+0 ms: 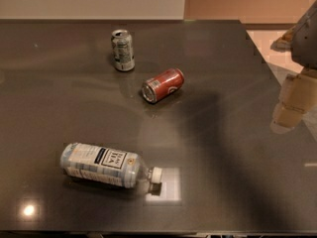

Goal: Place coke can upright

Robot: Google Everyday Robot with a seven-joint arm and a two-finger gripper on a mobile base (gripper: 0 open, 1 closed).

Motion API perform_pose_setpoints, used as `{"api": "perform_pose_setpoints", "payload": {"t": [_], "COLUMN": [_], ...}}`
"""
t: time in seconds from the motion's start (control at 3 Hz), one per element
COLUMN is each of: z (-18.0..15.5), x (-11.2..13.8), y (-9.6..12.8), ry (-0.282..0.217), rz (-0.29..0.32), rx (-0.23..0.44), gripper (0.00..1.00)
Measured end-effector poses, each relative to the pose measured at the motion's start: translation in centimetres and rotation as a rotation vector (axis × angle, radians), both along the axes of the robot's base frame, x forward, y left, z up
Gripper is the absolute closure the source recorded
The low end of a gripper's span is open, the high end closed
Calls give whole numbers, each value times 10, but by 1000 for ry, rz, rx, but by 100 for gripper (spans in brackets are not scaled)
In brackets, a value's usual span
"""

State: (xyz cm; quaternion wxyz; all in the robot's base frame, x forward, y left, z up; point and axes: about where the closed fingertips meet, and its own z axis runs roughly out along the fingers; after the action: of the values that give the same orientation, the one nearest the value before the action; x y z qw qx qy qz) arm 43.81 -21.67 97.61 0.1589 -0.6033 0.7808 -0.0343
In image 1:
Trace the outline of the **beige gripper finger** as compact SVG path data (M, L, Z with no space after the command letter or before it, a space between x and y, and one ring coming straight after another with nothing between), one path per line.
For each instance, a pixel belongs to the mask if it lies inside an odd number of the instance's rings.
M295 27L288 29L281 37L275 40L270 48L276 51L289 51L293 40Z
M276 134L291 131L316 105L317 70L305 67L296 75L288 74L272 113L270 129Z

